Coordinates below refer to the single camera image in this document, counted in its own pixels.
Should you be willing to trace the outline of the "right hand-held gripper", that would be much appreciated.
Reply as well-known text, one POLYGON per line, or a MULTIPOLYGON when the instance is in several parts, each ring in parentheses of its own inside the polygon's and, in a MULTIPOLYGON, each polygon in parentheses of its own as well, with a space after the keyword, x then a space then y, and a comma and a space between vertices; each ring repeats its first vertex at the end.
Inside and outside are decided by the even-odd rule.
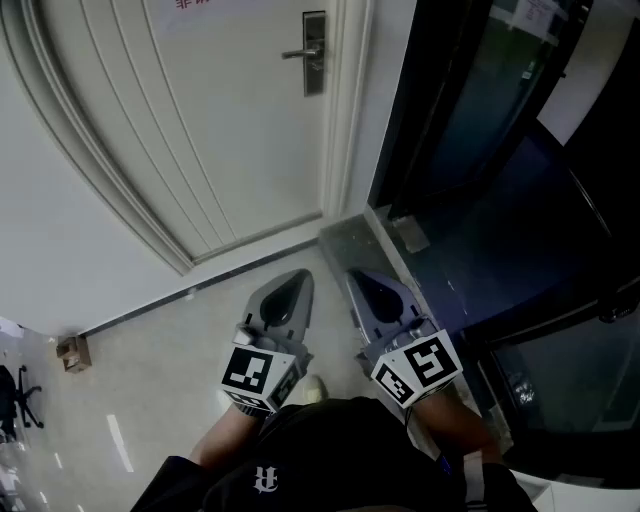
POLYGON ((348 270, 345 281, 365 341, 358 359, 399 408, 409 408, 462 373, 448 333, 436 328, 407 286, 358 268, 348 270))

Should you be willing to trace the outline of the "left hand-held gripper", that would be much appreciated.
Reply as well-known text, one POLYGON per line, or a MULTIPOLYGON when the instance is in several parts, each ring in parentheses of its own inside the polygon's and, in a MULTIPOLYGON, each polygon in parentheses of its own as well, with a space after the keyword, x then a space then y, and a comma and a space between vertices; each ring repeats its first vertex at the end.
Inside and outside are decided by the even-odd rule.
POLYGON ((249 298, 231 342, 221 388, 242 412, 277 413, 306 375, 312 359, 304 345, 314 279, 301 268, 281 274, 249 298))

